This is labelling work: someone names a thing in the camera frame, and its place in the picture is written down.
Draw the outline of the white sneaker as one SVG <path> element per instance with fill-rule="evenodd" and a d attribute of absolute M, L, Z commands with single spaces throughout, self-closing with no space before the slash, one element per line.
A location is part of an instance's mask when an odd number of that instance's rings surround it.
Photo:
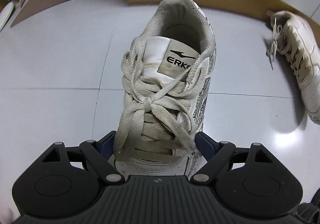
<path fill-rule="evenodd" d="M 285 56 L 296 77 L 310 119 L 319 124 L 319 47 L 309 23 L 290 11 L 267 11 L 272 42 L 267 55 L 274 67 L 276 54 Z"/>
<path fill-rule="evenodd" d="M 114 139 L 116 169 L 191 177 L 216 60 L 215 36 L 193 0 L 163 0 L 121 62 L 124 110 Z"/>

